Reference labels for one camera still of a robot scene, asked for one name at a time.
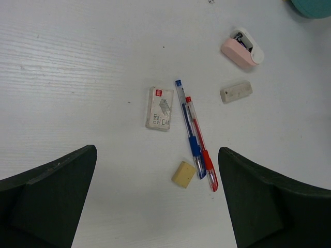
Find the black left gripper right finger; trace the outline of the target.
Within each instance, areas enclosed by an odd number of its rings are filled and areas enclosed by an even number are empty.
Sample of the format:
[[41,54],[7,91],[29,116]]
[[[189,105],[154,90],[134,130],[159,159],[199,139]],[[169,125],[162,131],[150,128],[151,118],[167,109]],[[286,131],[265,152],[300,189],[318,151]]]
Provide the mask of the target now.
[[218,164],[237,247],[330,247],[330,190],[227,147],[220,148]]

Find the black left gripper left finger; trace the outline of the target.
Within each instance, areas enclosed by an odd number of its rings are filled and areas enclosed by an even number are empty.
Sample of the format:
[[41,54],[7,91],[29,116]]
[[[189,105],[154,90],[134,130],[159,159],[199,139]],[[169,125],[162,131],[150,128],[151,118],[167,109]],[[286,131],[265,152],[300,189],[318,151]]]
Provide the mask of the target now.
[[96,161],[86,145],[1,180],[1,247],[71,247]]

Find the red gel pen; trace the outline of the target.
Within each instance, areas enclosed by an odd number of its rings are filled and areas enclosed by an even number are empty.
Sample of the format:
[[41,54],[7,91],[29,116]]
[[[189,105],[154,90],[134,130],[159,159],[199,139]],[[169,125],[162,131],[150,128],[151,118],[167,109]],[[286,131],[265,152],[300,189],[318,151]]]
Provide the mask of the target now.
[[201,132],[201,128],[200,128],[200,125],[198,122],[197,114],[195,112],[193,101],[190,96],[186,97],[186,103],[188,106],[188,112],[190,114],[190,118],[191,118],[191,122],[194,127],[195,134],[198,138],[202,159],[203,159],[204,167],[206,170],[206,175],[208,177],[211,190],[213,192],[216,192],[218,190],[218,186],[219,186],[218,179],[216,176],[214,165],[213,165],[212,160],[209,156],[209,153],[206,149],[205,142],[204,142],[202,132]]

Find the blue gel pen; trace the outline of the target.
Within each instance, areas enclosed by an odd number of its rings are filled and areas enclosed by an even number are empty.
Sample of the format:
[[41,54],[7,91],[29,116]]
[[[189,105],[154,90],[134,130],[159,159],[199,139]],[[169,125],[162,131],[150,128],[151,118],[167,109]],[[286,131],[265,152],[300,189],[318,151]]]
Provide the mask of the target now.
[[185,95],[181,80],[176,80],[175,86],[176,86],[179,102],[181,105],[186,129],[187,129],[187,133],[188,133],[188,140],[189,140],[189,144],[190,144],[190,148],[191,148],[191,152],[192,152],[192,156],[193,156],[193,161],[194,161],[195,167],[197,169],[197,176],[199,179],[203,179],[206,176],[206,170],[205,170],[205,167],[204,167],[204,164],[202,161],[200,146],[198,144],[197,138],[193,131],[191,119],[190,119],[189,112],[188,112],[188,106],[186,103],[186,95]]

